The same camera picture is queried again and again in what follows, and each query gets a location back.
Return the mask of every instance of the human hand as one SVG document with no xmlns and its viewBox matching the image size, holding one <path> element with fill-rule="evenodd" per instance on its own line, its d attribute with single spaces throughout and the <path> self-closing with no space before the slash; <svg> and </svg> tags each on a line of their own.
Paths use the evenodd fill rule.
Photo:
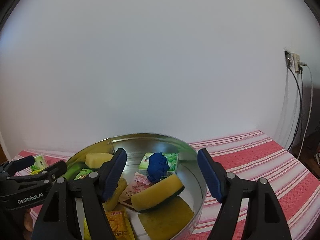
<svg viewBox="0 0 320 240">
<path fill-rule="evenodd" d="M 33 220 L 32 220 L 32 217 L 30 216 L 30 212 L 31 212 L 31 209 L 27 209 L 26 213 L 24 214 L 23 225 L 26 229 L 23 231 L 23 237 L 25 240 L 31 239 L 31 233 L 33 230 Z"/>
</svg>

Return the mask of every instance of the metal screw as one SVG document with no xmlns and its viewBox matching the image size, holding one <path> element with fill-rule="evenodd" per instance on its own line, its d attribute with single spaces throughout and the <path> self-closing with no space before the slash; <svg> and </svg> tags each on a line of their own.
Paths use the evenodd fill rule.
<svg viewBox="0 0 320 240">
<path fill-rule="evenodd" d="M 93 172 L 91 172 L 90 174 L 89 174 L 89 177 L 90 178 L 95 178 L 95 177 L 97 177 L 98 176 L 98 173 L 96 172 L 96 171 L 93 171 Z"/>
<path fill-rule="evenodd" d="M 236 177 L 236 175 L 235 175 L 233 172 L 228 172 L 228 173 L 227 173 L 227 177 L 228 177 L 229 179 L 234 179 L 234 178 Z"/>
<path fill-rule="evenodd" d="M 264 185 L 268 183 L 267 179 L 265 179 L 265 178 L 260 178 L 259 181 L 260 181 L 260 183 L 262 183 Z"/>
<path fill-rule="evenodd" d="M 57 183 L 61 184 L 62 182 L 64 182 L 64 177 L 60 177 L 57 179 Z"/>
</svg>

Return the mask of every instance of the power outlet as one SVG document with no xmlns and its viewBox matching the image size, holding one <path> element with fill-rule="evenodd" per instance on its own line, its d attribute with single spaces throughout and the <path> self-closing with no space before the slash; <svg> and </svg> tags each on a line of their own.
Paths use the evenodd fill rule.
<svg viewBox="0 0 320 240">
<path fill-rule="evenodd" d="M 298 64 L 298 62 L 300 61 L 300 56 L 298 54 L 292 53 L 292 58 L 293 58 L 294 71 L 296 73 L 300 73 L 299 64 Z"/>
<path fill-rule="evenodd" d="M 285 50 L 284 55 L 285 55 L 285 63 L 287 64 L 287 68 L 292 68 L 293 67 L 292 53 L 290 51 Z"/>
</svg>

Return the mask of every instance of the blue cloth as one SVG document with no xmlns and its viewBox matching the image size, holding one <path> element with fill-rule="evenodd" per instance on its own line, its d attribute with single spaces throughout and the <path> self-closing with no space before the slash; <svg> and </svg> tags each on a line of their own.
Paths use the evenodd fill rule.
<svg viewBox="0 0 320 240">
<path fill-rule="evenodd" d="M 149 157 L 148 180 L 151 183 L 159 182 L 168 169 L 170 167 L 167 158 L 162 156 L 162 153 L 154 153 Z"/>
</svg>

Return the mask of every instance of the table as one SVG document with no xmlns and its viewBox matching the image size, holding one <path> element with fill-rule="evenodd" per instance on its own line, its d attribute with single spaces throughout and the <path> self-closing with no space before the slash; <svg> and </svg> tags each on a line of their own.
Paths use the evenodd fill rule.
<svg viewBox="0 0 320 240">
<path fill-rule="evenodd" d="M 288 151 L 262 131 L 252 131 L 229 137 L 190 143 L 198 151 L 207 148 L 216 162 L 227 172 L 242 179 L 257 180 L 265 177 L 270 182 L 287 219 L 293 240 L 301 240 L 320 215 L 320 183 L 316 177 Z M 43 154 L 49 165 L 68 160 L 74 152 L 35 151 L 20 152 L 14 159 Z M 30 168 L 17 172 L 29 175 Z M 221 204 L 207 192 L 203 211 L 189 240 L 206 240 L 217 218 Z M 242 200 L 241 210 L 233 239 L 241 239 L 248 200 Z M 36 217 L 41 206 L 31 211 Z"/>
</svg>

